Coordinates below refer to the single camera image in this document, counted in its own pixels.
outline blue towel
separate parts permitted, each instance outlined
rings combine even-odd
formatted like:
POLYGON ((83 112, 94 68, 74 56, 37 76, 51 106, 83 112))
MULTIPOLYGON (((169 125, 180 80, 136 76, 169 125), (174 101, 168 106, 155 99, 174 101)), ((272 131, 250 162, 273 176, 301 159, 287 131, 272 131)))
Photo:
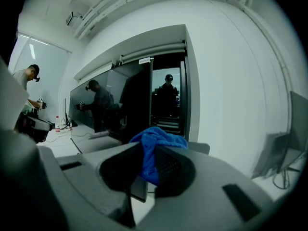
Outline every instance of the blue towel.
POLYGON ((158 173, 155 167, 154 148, 156 145, 180 147, 187 149, 187 141, 180 135, 166 133, 159 127, 147 128, 134 136, 130 143, 141 141, 143 145, 143 166, 140 176, 146 181, 158 185, 158 173))

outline water bottle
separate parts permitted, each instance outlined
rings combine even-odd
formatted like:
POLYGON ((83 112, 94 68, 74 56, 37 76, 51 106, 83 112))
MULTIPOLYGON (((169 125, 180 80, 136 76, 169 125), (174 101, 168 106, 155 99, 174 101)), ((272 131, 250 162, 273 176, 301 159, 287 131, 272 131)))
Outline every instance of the water bottle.
POLYGON ((58 116, 56 116, 55 127, 56 127, 56 132, 60 132, 60 120, 58 116))
POLYGON ((73 130, 73 126, 72 126, 71 117, 68 115, 67 119, 68 119, 69 129, 72 131, 73 130))

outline blue cloth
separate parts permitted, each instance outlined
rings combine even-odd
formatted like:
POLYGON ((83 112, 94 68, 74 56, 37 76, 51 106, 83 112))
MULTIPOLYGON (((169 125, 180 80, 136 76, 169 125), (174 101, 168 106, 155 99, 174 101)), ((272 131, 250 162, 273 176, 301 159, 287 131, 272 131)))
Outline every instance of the blue cloth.
POLYGON ((180 135, 166 133, 159 127, 147 128, 134 136, 130 143, 140 142, 143 145, 143 166, 140 176, 146 181, 158 185, 158 172, 155 167, 154 149, 156 145, 180 147, 187 149, 187 141, 180 135))

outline plastic bottle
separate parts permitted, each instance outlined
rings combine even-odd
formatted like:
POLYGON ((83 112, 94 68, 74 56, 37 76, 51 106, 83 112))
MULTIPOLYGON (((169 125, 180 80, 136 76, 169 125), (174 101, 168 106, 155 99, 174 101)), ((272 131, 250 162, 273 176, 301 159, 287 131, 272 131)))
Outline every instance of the plastic bottle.
POLYGON ((67 119, 68 119, 69 129, 72 131, 72 130, 73 130, 73 127, 72 127, 71 117, 68 115, 68 116, 67 116, 67 119))
POLYGON ((60 120, 58 116, 56 116, 55 127, 56 127, 56 132, 60 132, 60 120))

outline white ceiling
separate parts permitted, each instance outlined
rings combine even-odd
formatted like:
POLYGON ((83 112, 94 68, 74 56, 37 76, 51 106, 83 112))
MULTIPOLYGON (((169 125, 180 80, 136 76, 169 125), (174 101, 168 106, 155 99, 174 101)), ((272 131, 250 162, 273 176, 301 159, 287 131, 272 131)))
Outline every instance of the white ceiling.
MULTIPOLYGON (((71 12, 79 12, 84 15, 91 6, 95 7, 102 0, 26 0, 24 4, 24 11, 31 13, 58 29, 65 29, 66 19, 71 12)), ((143 6, 153 4, 164 0, 135 0, 127 3, 125 6, 119 7, 114 12, 109 14, 106 18, 97 23, 94 29, 88 34, 88 38, 94 37, 100 30, 110 25, 120 17, 138 9, 143 6)))

